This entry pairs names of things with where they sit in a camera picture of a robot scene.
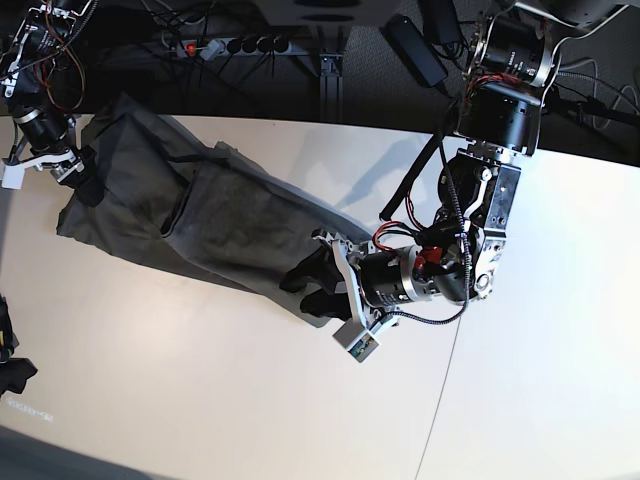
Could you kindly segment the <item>robot arm with left gripper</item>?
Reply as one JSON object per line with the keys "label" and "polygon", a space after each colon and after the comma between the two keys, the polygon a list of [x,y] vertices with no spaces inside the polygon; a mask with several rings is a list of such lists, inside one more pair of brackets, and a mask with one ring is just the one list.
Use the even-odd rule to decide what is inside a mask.
{"label": "robot arm with left gripper", "polygon": [[433,224],[408,228],[413,245],[442,250],[440,295],[465,304],[490,293],[520,178],[512,161],[537,148],[544,101],[570,72],[563,45],[593,35],[626,8],[624,1],[497,1],[476,22],[465,88],[381,212],[392,226],[393,213],[411,206],[428,160],[443,153],[444,136],[465,139],[465,148],[443,159]]}

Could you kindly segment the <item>robot arm with right gripper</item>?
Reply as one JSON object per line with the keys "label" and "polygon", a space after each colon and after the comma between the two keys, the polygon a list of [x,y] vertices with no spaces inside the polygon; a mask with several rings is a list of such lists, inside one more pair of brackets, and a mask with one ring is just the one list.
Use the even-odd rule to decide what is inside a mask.
{"label": "robot arm with right gripper", "polygon": [[[81,106],[87,78],[74,44],[97,7],[96,1],[35,1],[22,10],[24,17],[1,54],[1,99],[18,129],[39,130],[42,123],[46,130]],[[78,74],[78,98],[70,105],[54,94],[54,75],[63,63]]]}

